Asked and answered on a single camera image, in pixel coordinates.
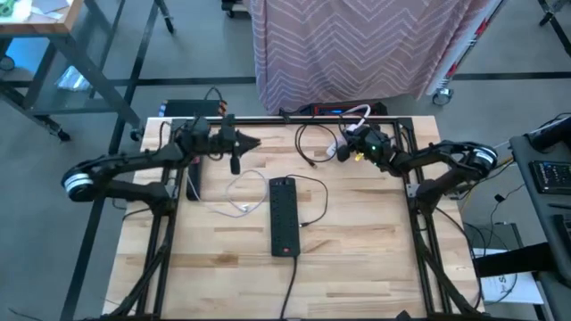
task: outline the striped curtain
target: striped curtain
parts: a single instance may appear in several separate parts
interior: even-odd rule
[[[245,0],[269,114],[307,103],[420,97],[492,0]]]

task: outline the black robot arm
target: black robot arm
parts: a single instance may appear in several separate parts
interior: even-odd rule
[[[171,198],[164,184],[155,182],[138,185],[114,178],[141,169],[182,169],[196,156],[224,153],[232,155],[232,172],[239,174],[239,157],[257,147],[260,140],[236,131],[233,120],[234,115],[224,118],[219,132],[214,135],[210,135],[211,128],[206,119],[189,120],[177,129],[173,142],[161,149],[104,155],[83,161],[65,173],[62,186],[75,202],[91,202],[98,197],[124,199],[128,202],[143,201],[154,213],[157,205],[164,205]]]
[[[496,167],[497,153],[492,147],[471,142],[453,143],[442,141],[430,144],[416,152],[405,152],[391,144],[391,139],[380,128],[361,126],[353,131],[345,130],[347,145],[339,148],[337,158],[346,161],[351,152],[371,161],[381,171],[402,177],[411,170],[437,162],[446,163],[450,170],[437,179],[427,179],[419,185],[407,185],[411,213],[422,214],[426,221],[433,221],[433,212],[442,196],[456,186],[469,181],[486,178]],[[424,243],[419,231],[413,230],[417,254],[430,266],[438,282],[446,289],[462,314],[481,316],[464,298],[444,273],[436,256]]]
[[[392,145],[389,136],[379,128],[369,126],[345,130],[343,137],[347,145],[339,148],[339,161],[346,161],[351,152],[356,152],[359,157],[395,177],[426,165],[446,163],[451,168],[448,172],[436,180],[425,180],[415,192],[418,206],[431,212],[442,195],[457,185],[486,178],[495,168],[498,158],[492,147],[472,142],[442,141],[416,152],[405,152]]]

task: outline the wooden table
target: wooden table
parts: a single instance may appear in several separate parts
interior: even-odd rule
[[[157,148],[159,126],[149,119],[142,148]],[[433,117],[414,117],[419,148],[439,142]],[[406,309],[413,317],[426,312],[419,286],[403,182],[366,161],[332,160],[312,169],[294,149],[299,125],[240,126],[262,145],[242,158],[242,170],[257,169],[267,178],[298,174],[322,180],[329,207],[318,223],[302,228],[302,255],[286,317],[394,318]],[[337,132],[337,126],[330,126]],[[389,136],[390,128],[382,128]],[[309,127],[302,146],[308,156],[323,157],[331,143],[325,130]],[[427,178],[446,167],[424,168]],[[137,172],[134,181],[159,181],[160,169]],[[230,211],[223,190],[233,178],[228,158],[207,160],[202,194],[211,206]],[[300,222],[316,218],[324,206],[317,183],[296,178]],[[291,278],[293,260],[270,256],[269,206],[262,204],[244,218],[228,218],[186,199],[183,189],[163,305],[164,318],[277,318]],[[255,203],[263,185],[255,175],[240,180],[235,201]],[[439,205],[459,223],[455,202]],[[128,211],[143,208],[132,204]],[[477,285],[468,247],[457,228],[434,217],[445,271],[472,303]],[[150,212],[131,216],[123,225],[104,313],[116,308],[140,277],[145,261]],[[437,290],[433,286],[437,300]],[[150,302],[153,302],[153,291]]]
[[[71,32],[73,24],[78,18],[83,0],[71,0],[70,2],[70,6],[55,11],[62,15],[58,20],[45,15],[32,13],[28,19],[23,22],[0,25],[0,34],[43,35]]]

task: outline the black cable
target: black cable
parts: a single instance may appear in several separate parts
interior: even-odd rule
[[[485,248],[485,237],[484,237],[484,235],[482,234],[482,231],[480,231],[479,228],[477,228],[477,227],[471,225],[470,223],[464,223],[464,225],[470,226],[470,227],[472,227],[473,229],[475,229],[476,232],[478,232],[478,234],[480,235],[480,238],[482,239],[482,246],[484,247],[484,253],[482,254],[482,256],[485,256],[485,251],[486,251],[486,248]]]
[[[489,246],[490,246],[490,243],[492,242],[493,226],[494,226],[494,224],[493,224],[493,214],[495,214],[495,212],[496,212],[496,210],[498,209],[498,207],[500,206],[500,204],[502,204],[503,202],[505,202],[505,201],[508,199],[508,197],[509,197],[510,195],[512,195],[513,193],[519,191],[519,190],[520,190],[522,187],[524,187],[524,186],[525,186],[525,184],[522,184],[522,185],[520,185],[519,187],[517,187],[517,188],[511,190],[509,193],[506,194],[506,197],[503,198],[503,201],[497,202],[496,205],[493,207],[493,210],[492,210],[492,212],[490,213],[490,226],[491,226],[491,231],[492,231],[492,232],[490,233],[490,238],[488,239],[488,243],[485,245],[486,248],[489,247]]]
[[[159,148],[157,148],[157,150],[154,151],[154,155],[158,154],[161,151],[161,148],[162,148],[162,129],[164,128],[165,125],[170,126],[170,123],[167,121],[163,121],[161,123],[161,126],[159,127]]]
[[[325,129],[326,131],[328,131],[329,134],[331,134],[331,136],[333,137],[333,140],[334,140],[334,142],[335,142],[335,152],[334,152],[331,156],[329,156],[328,158],[326,158],[326,159],[324,159],[324,160],[313,160],[313,159],[307,157],[307,155],[305,155],[305,154],[303,153],[303,151],[302,151],[302,135],[303,135],[303,132],[305,132],[305,129],[307,128],[307,126],[316,126],[316,127],[319,127],[319,128],[323,128],[323,129]],[[337,143],[337,137],[335,136],[335,133],[334,133],[331,129],[329,129],[329,128],[327,128],[327,127],[321,125],[321,124],[303,124],[303,125],[299,126],[299,127],[297,128],[297,130],[295,131],[295,141],[294,141],[294,144],[295,144],[295,150],[296,150],[296,151],[300,154],[300,156],[302,156],[302,158],[303,158],[305,161],[307,161],[307,163],[310,164],[310,166],[313,167],[313,168],[316,168],[316,167],[317,167],[317,165],[316,165],[315,163],[331,161],[331,160],[335,157],[335,155],[336,155],[336,153],[337,153],[337,148],[339,147],[339,143]]]
[[[135,215],[135,214],[138,214],[138,213],[142,213],[142,212],[148,211],[148,210],[151,210],[151,208],[146,208],[146,209],[141,209],[141,210],[134,210],[134,211],[132,211],[132,212],[130,212],[130,213],[125,214],[125,215],[123,216],[123,220],[125,220],[125,219],[128,218],[128,217],[130,217],[131,215]]]
[[[284,314],[286,312],[287,302],[289,301],[289,296],[292,293],[292,288],[294,287],[295,275],[297,274],[297,257],[294,256],[294,272],[292,273],[292,279],[287,287],[287,293],[285,294],[284,304],[282,305],[282,311],[279,314],[279,319],[284,319]]]
[[[472,190],[473,190],[474,188],[476,188],[476,186],[482,184],[482,183],[485,182],[485,181],[489,181],[490,179],[496,178],[497,176],[499,176],[499,175],[500,175],[501,173],[503,173],[506,169],[508,169],[509,165],[511,165],[511,164],[513,164],[513,163],[514,163],[514,160],[509,161],[509,162],[506,163],[506,165],[504,165],[504,167],[503,167],[499,172],[497,172],[496,174],[494,174],[494,175],[492,175],[492,176],[490,176],[490,177],[486,177],[486,178],[484,178],[484,179],[479,180],[478,182],[476,182],[474,185],[472,185],[472,187],[470,187],[470,188],[466,191],[466,193],[464,193],[464,195],[462,195],[462,196],[460,196],[460,197],[458,198],[458,201],[464,200],[464,199],[470,194],[470,192],[472,192]]]
[[[407,152],[410,152],[410,141],[409,141],[409,139],[407,138],[407,136],[404,135],[404,133],[402,132],[402,130],[400,130],[400,131],[401,131],[401,136],[402,136],[402,138],[404,138],[404,141],[407,143]]]
[[[8,311],[12,312],[15,316],[18,316],[18,317],[25,317],[25,318],[27,318],[27,319],[29,319],[29,320],[34,320],[34,321],[44,321],[44,320],[42,320],[42,319],[40,319],[40,318],[37,318],[37,317],[33,317],[33,316],[29,316],[29,315],[25,315],[25,314],[23,314],[23,313],[20,313],[20,312],[14,310],[14,309],[12,309],[12,308],[8,308]]]
[[[550,123],[555,122],[556,120],[559,120],[559,117],[564,116],[564,115],[571,115],[571,112],[561,112],[559,115],[555,116],[554,118],[544,122],[543,125],[539,126],[538,128],[542,128],[544,126],[547,126]]]
[[[206,95],[204,96],[204,100],[208,99],[208,96],[211,94],[212,91],[214,91],[218,95],[219,100],[224,101],[224,99],[222,99],[222,93],[215,86],[212,86],[210,89],[208,89]]]
[[[485,227],[483,227],[483,229],[484,229],[484,230],[487,230],[487,231],[490,231],[490,236],[492,236],[492,235],[495,236],[495,237],[498,239],[498,241],[500,241],[501,245],[503,245],[504,249],[506,249],[506,251],[509,251],[508,245],[506,245],[506,243],[503,242],[503,240],[501,239],[501,237],[499,237],[497,234],[495,234],[491,229],[487,229],[487,228],[485,228]],[[488,303],[488,304],[486,304],[486,305],[487,305],[487,306],[491,306],[491,305],[493,305],[493,304],[502,302],[504,299],[506,299],[506,298],[508,297],[508,295],[509,295],[510,293],[512,293],[512,292],[514,291],[514,288],[516,287],[516,283],[517,283],[517,273],[514,274],[514,283],[513,283],[513,284],[511,285],[511,287],[506,291],[506,293],[505,293],[501,298],[499,298],[498,300],[496,300],[496,301],[494,301],[494,302],[492,302],[492,303]]]
[[[306,226],[308,226],[308,225],[310,225],[310,224],[313,224],[313,223],[319,221],[320,219],[322,219],[322,218],[325,216],[325,214],[327,213],[327,205],[329,204],[329,190],[327,189],[327,186],[325,185],[325,183],[323,183],[322,181],[320,181],[320,180],[318,180],[318,179],[316,179],[316,178],[305,177],[305,176],[302,176],[302,175],[289,174],[289,175],[286,175],[285,177],[299,177],[299,178],[305,178],[305,179],[312,180],[312,181],[314,181],[314,182],[318,182],[318,183],[320,183],[321,185],[323,185],[323,188],[325,188],[325,208],[323,209],[323,213],[321,213],[321,215],[320,215],[318,218],[315,218],[315,219],[312,220],[312,221],[305,222],[305,223],[301,223],[301,224],[300,224],[300,227],[306,227]]]
[[[464,238],[466,239],[466,242],[468,243],[468,249],[470,251],[470,256],[472,257],[472,259],[474,259],[476,257],[476,255],[474,254],[474,247],[472,246],[472,241],[468,238],[466,231],[464,231],[462,226],[460,226],[460,224],[458,224],[458,222],[456,222],[456,220],[454,220],[454,218],[452,218],[450,215],[448,215],[448,213],[446,213],[445,211],[441,210],[438,207],[436,207],[435,209],[438,210],[440,213],[442,213],[447,219],[449,219],[450,222],[452,222],[454,224],[454,226],[456,226],[456,228],[458,228],[458,230],[462,233],[462,235],[464,235]],[[478,273],[478,270],[476,268],[474,268],[474,272],[476,273],[476,280],[478,282],[478,298],[477,298],[476,304],[474,305],[474,309],[478,309],[478,307],[480,306],[480,302],[482,301],[482,295],[483,295],[482,280],[480,279],[480,274]]]

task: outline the wire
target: wire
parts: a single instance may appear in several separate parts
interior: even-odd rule
[[[284,319],[284,314],[286,312],[287,302],[289,301],[289,296],[292,293],[292,288],[294,287],[295,275],[297,274],[297,256],[294,256],[294,272],[292,273],[292,279],[287,287],[287,293],[285,294],[284,304],[282,305],[282,311],[279,313],[279,319]]]
[[[222,93],[215,86],[212,86],[210,89],[208,89],[206,95],[204,96],[204,100],[208,100],[208,96],[211,94],[212,91],[214,91],[218,95],[219,100],[224,101],[224,99],[222,99]]]
[[[464,235],[464,238],[466,239],[466,242],[468,244],[470,256],[472,257],[472,259],[475,259],[476,255],[474,254],[474,247],[472,246],[472,241],[468,238],[466,231],[464,231],[462,226],[460,226],[460,224],[458,224],[458,222],[456,220],[454,220],[454,218],[452,218],[450,215],[448,215],[448,213],[441,210],[439,207],[435,207],[435,209],[438,210],[440,213],[442,213],[447,219],[449,219],[450,222],[452,222],[454,224],[454,226],[456,226],[456,228],[458,228],[458,230],[462,233],[462,235]],[[480,306],[480,302],[482,301],[482,295],[484,293],[482,292],[482,280],[480,279],[480,274],[476,268],[474,269],[474,272],[476,273],[476,280],[478,282],[478,298],[477,298],[476,304],[474,305],[474,309],[478,309],[478,307]]]
[[[459,201],[464,200],[466,197],[468,197],[468,195],[472,192],[472,190],[474,190],[474,188],[476,188],[476,186],[482,184],[482,183],[485,182],[485,181],[489,181],[490,179],[499,176],[501,173],[504,172],[504,170],[508,169],[509,165],[511,165],[511,164],[513,164],[513,163],[514,163],[514,160],[509,161],[508,163],[506,163],[506,165],[504,165],[504,167],[503,167],[498,173],[496,173],[496,174],[494,174],[494,175],[492,175],[492,176],[490,176],[490,177],[486,177],[486,178],[484,178],[484,179],[478,181],[478,182],[475,183],[474,185],[472,185],[472,187],[470,187],[470,188],[468,189],[468,191],[467,191],[464,195],[460,196],[460,197],[458,198],[458,200],[459,200]]]
[[[561,112],[559,115],[557,115],[557,116],[555,116],[554,118],[552,118],[552,119],[550,119],[550,120],[544,122],[543,125],[539,126],[539,127],[538,127],[537,129],[535,129],[535,130],[530,131],[530,132],[527,133],[527,134],[534,134],[534,133],[536,133],[536,132],[538,132],[538,131],[540,131],[540,130],[543,130],[543,129],[545,129],[545,128],[548,128],[548,127],[551,127],[551,126],[555,125],[555,123],[559,123],[559,122],[565,120],[565,119],[560,119],[560,118],[559,118],[559,117],[564,116],[564,115],[571,115],[571,112]],[[499,148],[499,147],[502,147],[502,146],[505,145],[505,144],[509,144],[509,140],[508,140],[508,141],[505,141],[505,142],[502,142],[502,143],[499,143],[499,144],[495,145],[493,148],[494,148],[494,149],[497,149],[497,148]]]
[[[18,317],[25,317],[29,320],[34,320],[34,321],[43,321],[41,318],[37,318],[37,317],[33,317],[33,316],[29,316],[23,313],[20,313],[12,308],[8,308],[8,311],[12,312],[14,315],[18,316]]]
[[[134,211],[132,211],[132,212],[130,212],[130,213],[125,214],[125,215],[123,216],[123,220],[127,219],[127,218],[130,217],[131,215],[135,215],[135,214],[138,214],[138,213],[143,213],[143,212],[148,211],[148,210],[151,210],[151,208],[146,208],[146,209],[141,209],[141,210],[134,210]]]
[[[168,121],[163,121],[161,123],[161,126],[159,127],[159,148],[157,148],[156,151],[154,151],[154,154],[156,155],[157,153],[159,153],[159,151],[162,148],[162,129],[164,128],[165,125],[169,125],[170,127],[170,123]]]
[[[312,221],[305,222],[305,223],[301,223],[301,224],[300,224],[300,227],[309,226],[309,225],[311,225],[311,224],[313,224],[313,223],[319,221],[320,219],[322,219],[322,218],[325,216],[325,214],[327,213],[327,205],[329,204],[329,190],[327,189],[327,186],[325,185],[325,183],[323,183],[322,181],[320,181],[320,180],[318,180],[318,179],[316,179],[316,178],[305,177],[305,176],[295,175],[295,174],[289,174],[289,175],[286,175],[285,177],[299,177],[299,178],[305,178],[305,179],[312,180],[312,181],[314,181],[314,182],[318,182],[318,183],[320,183],[320,184],[323,185],[323,188],[325,188],[325,208],[323,209],[323,213],[321,213],[321,215],[320,215],[318,218],[315,218],[315,219],[312,220]]]
[[[402,138],[404,138],[404,141],[407,143],[407,151],[410,152],[410,141],[409,141],[409,139],[407,138],[407,136],[404,135],[404,133],[402,132],[402,130],[401,130],[401,136],[402,136]]]
[[[494,223],[493,223],[493,214],[495,214],[495,212],[496,212],[496,210],[498,209],[498,207],[500,206],[500,204],[502,204],[503,202],[505,202],[505,201],[508,199],[508,197],[509,197],[510,195],[512,195],[513,193],[519,191],[519,190],[520,190],[522,187],[524,187],[524,186],[525,186],[525,184],[522,184],[522,185],[520,185],[518,188],[515,188],[515,189],[511,190],[508,194],[506,194],[506,197],[504,197],[503,201],[497,202],[497,203],[496,203],[496,206],[493,207],[492,213],[490,213],[490,226],[491,226],[491,229],[490,229],[490,230],[491,230],[490,239],[488,239],[488,243],[486,244],[486,247],[489,247],[489,246],[490,246],[490,243],[492,242],[492,234],[493,234],[493,226],[494,226]]]
[[[501,237],[499,237],[497,234],[495,234],[492,229],[487,229],[487,228],[485,228],[485,227],[484,227],[483,229],[486,230],[486,231],[490,231],[490,236],[492,236],[492,235],[495,236],[495,237],[500,241],[500,243],[503,245],[504,249],[506,249],[506,251],[509,251],[508,245],[506,245],[506,243],[503,242],[503,240],[501,239]],[[491,306],[491,305],[493,305],[493,304],[500,303],[500,302],[502,302],[504,299],[506,299],[506,298],[508,297],[508,295],[509,295],[510,293],[512,293],[512,292],[514,291],[514,288],[516,287],[517,276],[518,276],[518,274],[517,274],[517,273],[514,273],[514,283],[511,285],[511,287],[506,291],[506,293],[505,293],[501,298],[499,298],[498,300],[496,300],[496,301],[494,301],[494,302],[492,302],[492,303],[488,303],[488,304],[486,304],[486,305],[487,305],[487,306]]]
[[[307,126],[316,126],[319,128],[323,128],[326,131],[328,131],[329,134],[331,134],[331,136],[333,137],[333,140],[335,141],[335,152],[333,152],[333,154],[331,154],[331,156],[329,156],[328,158],[326,158],[324,160],[313,160],[313,159],[307,157],[307,155],[305,155],[305,153],[303,153],[303,151],[302,151],[302,135],[305,132],[305,129],[307,128]],[[305,161],[307,161],[307,163],[310,164],[311,167],[313,167],[315,169],[317,168],[316,163],[331,161],[335,157],[335,155],[337,154],[337,148],[339,147],[339,143],[337,142],[337,137],[335,136],[335,133],[331,129],[329,129],[329,128],[321,125],[321,124],[309,124],[309,123],[303,124],[297,128],[297,130],[295,131],[294,144],[295,144],[295,150],[300,154],[300,156],[302,156],[302,158]]]
[[[234,201],[232,201],[229,196],[228,196],[228,190],[230,189],[230,187],[232,187],[240,178],[242,178],[246,173],[255,173],[258,174],[258,176],[260,176],[263,181],[264,181],[264,195],[261,197],[260,201],[257,202],[254,206],[250,207],[249,204],[246,205],[238,205],[236,203],[234,203]],[[188,182],[188,184],[190,185],[191,189],[193,190],[194,193],[194,197],[196,197],[196,199],[202,204],[204,205],[205,208],[212,210],[216,213],[219,213],[221,215],[227,216],[227,217],[231,217],[231,218],[241,218],[244,217],[248,214],[250,214],[252,211],[256,210],[258,207],[260,207],[260,205],[264,202],[264,200],[266,200],[266,197],[268,197],[268,179],[266,179],[266,177],[264,177],[263,174],[261,174],[258,170],[255,169],[248,169],[246,171],[243,171],[242,174],[240,174],[239,177],[236,177],[232,182],[230,182],[230,184],[228,184],[228,186],[226,186],[226,190],[224,191],[224,197],[226,198],[227,202],[229,202],[234,208],[236,208],[237,210],[240,210],[242,213],[239,215],[234,215],[234,214],[229,214],[226,213],[222,210],[217,210],[214,209],[213,207],[211,207],[210,205],[208,205],[207,202],[203,201],[203,199],[200,198],[200,196],[198,196],[198,192],[196,192],[196,188],[194,187],[193,184],[193,180],[190,178],[190,175],[188,174],[188,171],[186,172],[186,181]]]

